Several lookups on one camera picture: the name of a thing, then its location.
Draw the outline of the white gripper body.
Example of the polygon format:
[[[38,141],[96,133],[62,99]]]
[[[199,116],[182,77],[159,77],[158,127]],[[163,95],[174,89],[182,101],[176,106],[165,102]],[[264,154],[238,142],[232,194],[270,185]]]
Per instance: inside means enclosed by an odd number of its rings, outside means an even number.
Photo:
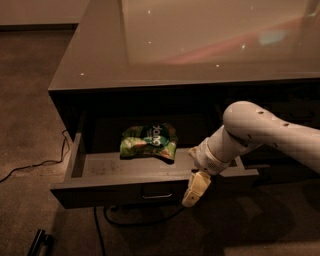
[[[229,167],[234,159],[231,144],[223,143],[220,139],[207,137],[193,148],[195,166],[210,175],[218,175]]]

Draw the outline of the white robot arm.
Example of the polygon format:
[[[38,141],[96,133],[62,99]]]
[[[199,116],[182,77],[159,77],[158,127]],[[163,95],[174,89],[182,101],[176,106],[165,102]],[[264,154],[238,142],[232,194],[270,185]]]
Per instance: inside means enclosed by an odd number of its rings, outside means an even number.
[[[313,171],[320,172],[320,131],[282,120],[248,101],[237,101],[223,113],[223,125],[189,150],[197,169],[188,182],[182,205],[194,206],[211,178],[229,167],[236,157],[268,145]]]

